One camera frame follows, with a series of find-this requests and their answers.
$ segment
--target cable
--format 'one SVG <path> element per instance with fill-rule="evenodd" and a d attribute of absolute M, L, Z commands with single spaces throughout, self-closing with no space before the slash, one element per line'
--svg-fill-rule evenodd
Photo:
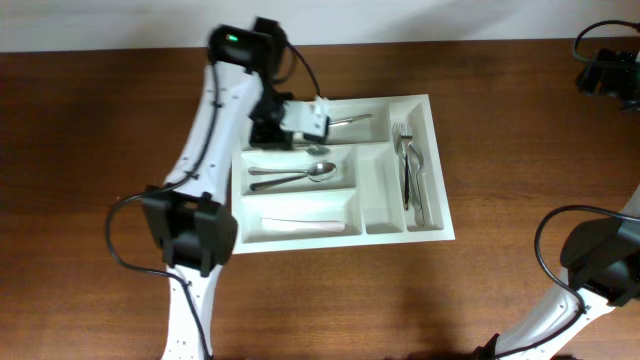
<path fill-rule="evenodd" d="M 291 65 L 289 65 L 289 70 L 287 70 L 287 73 L 285 74 L 285 76 L 281 78 L 273 79 L 272 80 L 273 85 L 284 84 L 285 82 L 287 82 L 289 78 L 291 78 L 293 73 L 296 71 L 296 68 L 298 67 L 298 57 L 293 52 L 293 50 L 291 50 L 291 48 L 289 48 L 289 52 L 291 53 Z"/>
<path fill-rule="evenodd" d="M 307 72 L 311 77 L 311 81 L 313 81 L 313 86 L 316 88 L 316 95 L 318 95 L 319 97 L 322 97 L 322 95 L 320 95 L 320 85 L 318 85 L 318 80 L 316 79 L 316 76 L 314 75 L 313 70 L 311 70 L 311 66 L 309 66 L 309 64 L 307 63 L 307 60 L 304 59 L 304 56 L 302 56 L 302 54 L 300 54 L 298 49 L 296 49 L 295 46 L 291 45 L 291 43 L 287 42 L 287 47 L 291 49 L 291 51 L 293 51 L 293 53 L 300 59 L 304 67 L 307 68 Z"/>
<path fill-rule="evenodd" d="M 582 61 L 584 63 L 588 63 L 589 65 L 592 66 L 598 66 L 598 67 L 604 67 L 604 68 L 614 68 L 614 69 L 633 69 L 633 68 L 640 68 L 640 64 L 628 64 L 628 63 L 618 63 L 615 61 L 594 61 L 591 59 L 588 59 L 582 55 L 580 55 L 578 53 L 578 46 L 580 45 L 580 41 L 582 40 L 582 37 L 584 35 L 586 35 L 589 31 L 600 27 L 600 26 L 605 26 L 605 25 L 621 25 L 621 26 L 627 26 L 633 29 L 636 29 L 636 31 L 640 32 L 640 23 L 632 23 L 629 21 L 622 21 L 622 20 L 605 20 L 605 21 L 600 21 L 597 22 L 589 27 L 587 27 L 586 29 L 582 30 L 580 32 L 580 34 L 578 34 L 578 36 L 576 37 L 576 39 L 573 41 L 573 49 L 572 49 L 572 54 L 573 57 L 578 60 L 578 61 Z"/>
<path fill-rule="evenodd" d="M 207 339 L 206 336 L 204 334 L 204 329 L 202 328 L 202 323 L 200 322 L 200 318 L 198 317 L 198 313 L 196 312 L 196 308 L 195 305 L 193 304 L 193 300 L 191 298 L 191 293 L 189 291 L 189 285 L 190 283 L 187 283 L 185 280 L 183 280 L 181 277 L 179 277 L 178 275 L 166 272 L 166 271 L 162 271 L 162 270 L 156 270 L 156 269 L 150 269 L 150 268 L 144 268 L 144 267 L 140 267 L 140 266 L 135 266 L 135 265 L 131 265 L 127 262 L 125 262 L 124 260 L 122 260 L 122 258 L 120 258 L 120 256 L 118 255 L 118 253 L 116 252 L 113 243 L 111 242 L 111 223 L 113 221 L 114 216 L 116 215 L 116 213 L 122 209 L 124 206 L 131 204 L 135 201 L 140 201 L 146 197 L 149 196 L 154 196 L 154 195 L 158 195 L 158 194 L 162 194 L 171 190 L 175 190 L 177 188 L 179 188 L 180 186 L 186 184 L 187 182 L 189 182 L 189 180 L 192 179 L 192 177 L 196 174 L 196 172 L 198 171 L 198 169 L 200 168 L 200 165 L 202 164 L 202 162 L 204 161 L 204 158 L 207 154 L 207 150 L 209 149 L 209 145 L 211 143 L 211 135 L 213 134 L 213 129 L 215 127 L 216 124 L 216 120 L 218 118 L 218 104 L 219 104 L 219 100 L 220 100 L 220 84 L 218 83 L 218 72 L 216 71 L 215 68 L 215 64 L 211 65 L 211 72 L 213 73 L 213 84 L 214 84 L 214 106 L 213 106 L 213 115 L 211 117 L 211 122 L 209 124 L 209 128 L 207 129 L 207 134 L 205 137 L 205 143 L 202 146 L 202 149 L 200 150 L 200 154 L 198 155 L 198 158 L 196 160 L 196 162 L 193 164 L 193 168 L 191 169 L 191 171 L 187 172 L 187 174 L 185 175 L 184 178 L 182 178 L 180 181 L 176 182 L 175 184 L 169 184 L 161 189 L 158 190 L 152 190 L 152 191 L 147 191 L 147 192 L 143 192 L 143 193 L 138 193 L 135 195 L 131 195 L 127 198 L 124 198 L 118 202 L 116 202 L 111 209 L 109 209 L 109 213 L 107 214 L 107 219 L 105 221 L 105 230 L 104 230 L 104 236 L 105 236 L 105 240 L 107 242 L 107 247 L 109 248 L 109 253 L 111 254 L 111 256 L 116 260 L 116 262 L 121 265 L 122 267 L 132 270 L 132 271 L 137 271 L 137 272 L 141 272 L 141 273 L 145 273 L 145 274 L 151 274 L 151 275 L 157 275 L 157 276 L 162 276 L 162 277 L 166 277 L 166 278 L 170 278 L 170 279 L 174 279 L 176 280 L 180 286 L 182 286 L 182 291 L 184 292 L 184 296 L 187 298 L 187 303 L 189 305 L 189 310 L 191 310 L 191 315 L 193 316 L 193 319 L 196 323 L 196 326 L 198 328 L 198 334 L 200 335 L 200 341 L 202 342 L 202 347 L 204 350 L 204 353 L 207 357 L 207 359 L 213 359 L 213 354 L 209 354 L 209 349 L 207 348 Z"/>
<path fill-rule="evenodd" d="M 538 229 L 536 230 L 536 236 L 535 236 L 534 243 L 533 243 L 533 248 L 534 248 L 535 253 L 536 253 L 536 259 L 538 260 L 538 264 L 540 264 L 540 267 L 542 268 L 542 271 L 544 271 L 544 273 L 554 283 L 556 283 L 558 286 L 560 286 L 561 288 L 563 288 L 566 291 L 568 291 L 569 293 L 571 293 L 571 295 L 573 295 L 578 300 L 578 311 L 573 316 L 573 318 L 571 318 L 571 320 L 569 320 L 569 322 L 567 322 L 560 329 L 558 329 L 555 332 L 553 332 L 551 335 L 545 337 L 544 339 L 536 341 L 531 345 L 522 346 L 522 347 L 519 347 L 519 348 L 516 348 L 516 349 L 513 349 L 513 350 L 505 351 L 505 352 L 503 352 L 501 354 L 495 355 L 493 357 L 494 360 L 497 360 L 497 359 L 500 359 L 500 358 L 503 358 L 503 357 L 507 357 L 507 356 L 510 356 L 510 355 L 514 355 L 514 354 L 517 354 L 517 353 L 520 353 L 520 352 L 523 352 L 523 351 L 531 350 L 531 349 L 536 348 L 536 347 L 538 347 L 540 345 L 546 344 L 547 342 L 555 339 L 556 337 L 560 336 L 560 334 L 564 333 L 567 329 L 572 327 L 576 322 L 578 322 L 578 320 L 580 320 L 580 317 L 582 316 L 582 314 L 586 313 L 586 304 L 585 304 L 584 299 L 582 298 L 582 296 L 576 290 L 573 290 L 571 287 L 569 287 L 569 285 L 566 284 L 564 281 L 560 280 L 557 276 L 555 276 L 551 272 L 551 270 L 549 270 L 549 267 L 547 266 L 547 264 L 542 259 L 542 252 L 540 251 L 540 239 L 542 237 L 542 230 L 544 230 L 544 227 L 547 225 L 549 220 L 551 220 L 551 218 L 553 218 L 554 216 L 556 216 L 556 215 L 558 215 L 560 213 L 569 212 L 569 211 L 586 211 L 586 212 L 591 212 L 591 213 L 596 213 L 596 214 L 600 214 L 600 215 L 609 216 L 609 217 L 616 218 L 616 219 L 619 219 L 619 220 L 628 220 L 628 221 L 633 221 L 633 222 L 640 222 L 640 218 L 636 218 L 636 217 L 633 217 L 633 216 L 624 215 L 624 214 L 617 213 L 617 212 L 614 212 L 614 211 L 598 208 L 598 207 L 595 207 L 595 206 L 588 206 L 588 205 L 562 206 L 562 207 L 559 207 L 559 208 L 551 211 L 550 213 L 548 213 L 542 219 L 542 221 L 540 222 L 540 225 L 538 225 Z"/>

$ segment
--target cutlery tray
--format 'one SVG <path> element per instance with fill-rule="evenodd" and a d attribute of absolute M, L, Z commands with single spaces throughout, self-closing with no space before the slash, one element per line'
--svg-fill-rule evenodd
<path fill-rule="evenodd" d="M 231 205 L 239 228 L 234 253 L 454 240 L 429 97 L 336 100 L 330 102 L 329 114 L 332 119 L 372 117 L 331 127 L 325 155 L 312 156 L 303 148 L 253 150 L 246 143 L 234 152 Z M 408 211 L 403 208 L 391 131 L 394 123 L 411 126 L 413 142 L 424 157 L 417 176 L 424 225 L 416 223 L 411 204 Z M 306 169 L 318 161 L 335 163 L 335 176 L 319 183 L 301 179 L 261 191 L 249 188 L 255 182 L 292 176 L 249 175 L 250 167 Z M 282 231 L 265 227 L 263 218 L 340 221 L 345 228 L 341 232 Z"/>

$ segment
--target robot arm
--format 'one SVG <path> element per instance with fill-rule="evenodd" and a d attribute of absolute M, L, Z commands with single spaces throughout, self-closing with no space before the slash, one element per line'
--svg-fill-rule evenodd
<path fill-rule="evenodd" d="M 215 286 L 237 234 L 237 222 L 224 206 L 233 153 L 247 144 L 247 137 L 248 145 L 255 148 L 288 150 L 294 133 L 320 143 L 328 135 L 326 99 L 316 97 L 313 104 L 293 101 L 291 94 L 272 87 L 286 44 L 277 23 L 260 18 L 253 31 L 221 26 L 212 33 L 211 65 L 205 68 L 200 106 L 165 183 L 178 183 L 185 176 L 190 179 L 172 191 L 142 200 L 167 272 L 189 285 L 183 291 L 177 280 L 169 279 L 171 304 L 163 360 L 204 360 L 213 353 L 210 325 Z"/>
<path fill-rule="evenodd" d="M 640 186 L 623 213 L 640 215 Z M 479 359 L 551 359 L 595 319 L 640 297 L 640 223 L 605 218 L 580 224 L 565 243 L 561 263 L 560 279 L 585 302 L 582 316 L 539 346 L 500 356 L 544 340 L 574 319 L 580 311 L 577 299 L 554 284 L 522 322 L 488 344 L 494 351 Z"/>

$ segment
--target white knife handle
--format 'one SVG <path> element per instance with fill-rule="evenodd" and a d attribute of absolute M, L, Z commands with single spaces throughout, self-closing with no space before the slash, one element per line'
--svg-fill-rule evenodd
<path fill-rule="evenodd" d="M 280 231 L 320 230 L 326 232 L 343 232 L 346 226 L 340 221 L 296 221 L 262 219 L 262 225 Z"/>

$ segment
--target wooden table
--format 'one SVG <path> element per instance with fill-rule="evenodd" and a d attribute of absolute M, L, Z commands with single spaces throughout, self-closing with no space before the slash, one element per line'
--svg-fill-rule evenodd
<path fill-rule="evenodd" d="M 572 203 L 621 209 L 640 179 L 638 115 L 577 92 L 569 45 L 303 47 L 329 98 L 430 95 L 457 240 L 234 256 L 216 292 L 216 355 L 468 352 L 525 316 L 550 286 L 532 246 L 542 216 Z M 637 50 L 634 39 L 591 45 Z M 0 55 L 0 358 L 160 357 L 167 281 L 118 267 L 103 220 L 170 170 L 204 64 L 202 49 Z M 314 95 L 302 68 L 284 88 Z M 549 225 L 554 268 L 586 218 Z M 115 228 L 126 259 L 162 267 L 139 208 Z M 636 359 L 639 320 L 630 303 L 565 353 Z"/>

